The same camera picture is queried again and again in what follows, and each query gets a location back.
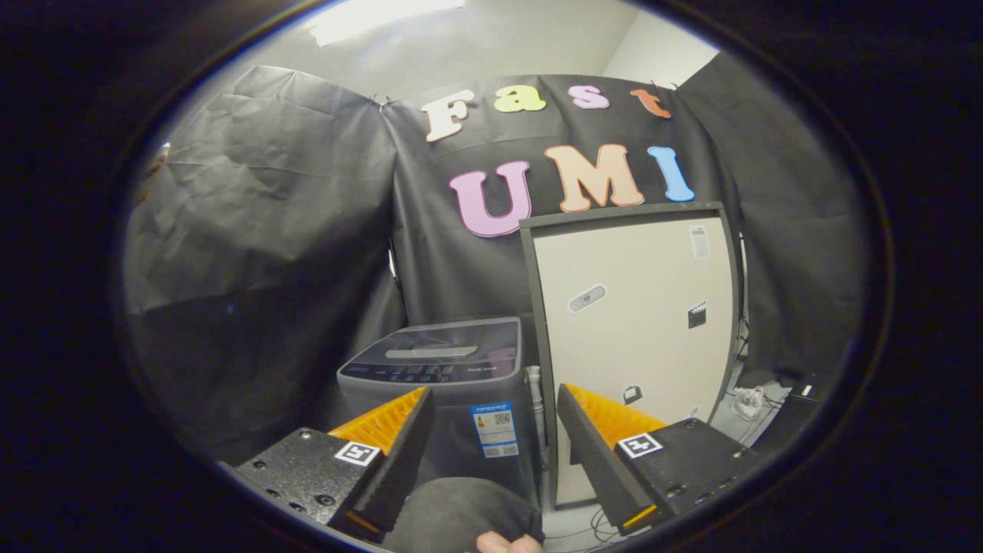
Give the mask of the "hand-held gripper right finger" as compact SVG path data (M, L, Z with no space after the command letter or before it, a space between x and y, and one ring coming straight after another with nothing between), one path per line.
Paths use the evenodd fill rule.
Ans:
M673 424L562 384L556 413L607 520L623 536L716 500L762 456L698 418Z

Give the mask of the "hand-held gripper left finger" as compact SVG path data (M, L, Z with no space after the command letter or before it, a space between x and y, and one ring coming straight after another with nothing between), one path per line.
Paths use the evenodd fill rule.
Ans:
M379 544L415 486L433 423L435 398L418 386L333 431L296 429L223 472L301 525Z

